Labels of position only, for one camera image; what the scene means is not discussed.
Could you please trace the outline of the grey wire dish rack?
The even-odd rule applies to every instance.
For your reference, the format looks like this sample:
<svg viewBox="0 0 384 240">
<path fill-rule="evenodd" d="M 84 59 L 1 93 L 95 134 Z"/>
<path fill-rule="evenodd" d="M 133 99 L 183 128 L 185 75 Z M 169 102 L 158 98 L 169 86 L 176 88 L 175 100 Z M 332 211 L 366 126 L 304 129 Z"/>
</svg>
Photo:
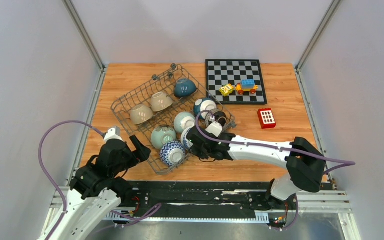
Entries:
<svg viewBox="0 0 384 240">
<path fill-rule="evenodd" d="M 177 80 L 183 78 L 192 80 L 197 90 L 191 96 L 177 98 L 174 95 L 175 84 Z M 174 101 L 172 106 L 160 112 L 155 112 L 153 116 L 144 123 L 134 124 L 130 118 L 133 108 L 140 104 L 150 107 L 152 95 L 158 92 L 168 94 Z M 216 100 L 215 97 L 206 90 L 205 86 L 199 83 L 182 65 L 175 63 L 171 64 L 170 68 L 166 71 L 159 75 L 154 74 L 150 80 L 119 97 L 112 103 L 111 110 L 129 136 L 136 136 L 143 145 L 151 149 L 151 154 L 147 162 L 153 171 L 157 175 L 166 175 L 181 165 L 191 155 L 187 153 L 179 163 L 164 163 L 160 159 L 160 151 L 151 144 L 152 131 L 160 125 L 174 127 L 175 117 L 179 113 L 193 113 L 195 102 L 205 97 L 211 98 L 217 104 L 217 108 L 226 114 L 227 120 L 225 126 L 222 128 L 223 132 L 227 132 L 237 126 L 235 123 L 236 119 L 231 111 Z"/>
</svg>

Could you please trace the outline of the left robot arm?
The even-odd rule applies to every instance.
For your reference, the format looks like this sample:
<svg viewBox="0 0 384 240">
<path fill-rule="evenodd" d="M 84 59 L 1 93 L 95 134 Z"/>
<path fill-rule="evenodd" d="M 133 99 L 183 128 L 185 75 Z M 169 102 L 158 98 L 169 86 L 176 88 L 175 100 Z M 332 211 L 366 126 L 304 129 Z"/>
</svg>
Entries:
<svg viewBox="0 0 384 240">
<path fill-rule="evenodd" d="M 118 174 L 147 161 L 151 149 L 133 135 L 130 140 L 136 149 L 132 151 L 112 128 L 103 135 L 103 140 L 99 154 L 76 171 L 66 205 L 40 239 L 84 240 L 111 210 L 132 203 L 132 187 Z"/>
</svg>

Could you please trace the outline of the blue zigzag red bowl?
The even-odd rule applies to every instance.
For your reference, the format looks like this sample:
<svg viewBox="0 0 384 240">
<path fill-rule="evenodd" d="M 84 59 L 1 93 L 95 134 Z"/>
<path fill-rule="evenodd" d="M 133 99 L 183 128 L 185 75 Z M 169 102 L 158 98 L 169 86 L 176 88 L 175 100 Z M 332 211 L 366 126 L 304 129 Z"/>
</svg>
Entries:
<svg viewBox="0 0 384 240">
<path fill-rule="evenodd" d="M 179 141 L 167 142 L 159 151 L 161 161 L 168 167 L 178 164 L 185 156 L 185 148 Z"/>
</svg>

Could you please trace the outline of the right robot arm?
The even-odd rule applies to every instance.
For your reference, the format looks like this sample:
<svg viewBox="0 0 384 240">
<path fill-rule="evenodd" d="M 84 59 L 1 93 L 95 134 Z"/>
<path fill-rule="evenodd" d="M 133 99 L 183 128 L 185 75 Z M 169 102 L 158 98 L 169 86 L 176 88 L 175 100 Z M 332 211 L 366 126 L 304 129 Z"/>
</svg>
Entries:
<svg viewBox="0 0 384 240">
<path fill-rule="evenodd" d="M 216 136 L 194 126 L 182 133 L 180 141 L 200 159 L 253 160 L 286 169 L 285 175 L 272 181 L 265 195 L 266 204 L 272 209 L 278 209 L 299 191 L 317 193 L 321 189 L 326 162 L 303 137 L 295 137 L 292 142 L 268 142 L 229 132 Z"/>
</svg>

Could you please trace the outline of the white blue floral bowl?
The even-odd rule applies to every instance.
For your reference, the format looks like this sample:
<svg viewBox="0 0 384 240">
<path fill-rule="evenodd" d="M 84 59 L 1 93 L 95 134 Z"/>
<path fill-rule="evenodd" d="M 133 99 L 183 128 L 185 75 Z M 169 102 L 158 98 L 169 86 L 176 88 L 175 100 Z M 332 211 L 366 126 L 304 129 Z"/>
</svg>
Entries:
<svg viewBox="0 0 384 240">
<path fill-rule="evenodd" d="M 181 137 L 180 137 L 180 142 L 182 143 L 183 147 L 187 150 L 187 151 L 190 151 L 191 147 L 193 146 L 193 143 L 187 139 L 187 134 L 189 133 L 189 131 L 193 128 L 193 126 L 191 127 L 187 127 L 183 133 L 181 134 Z"/>
</svg>

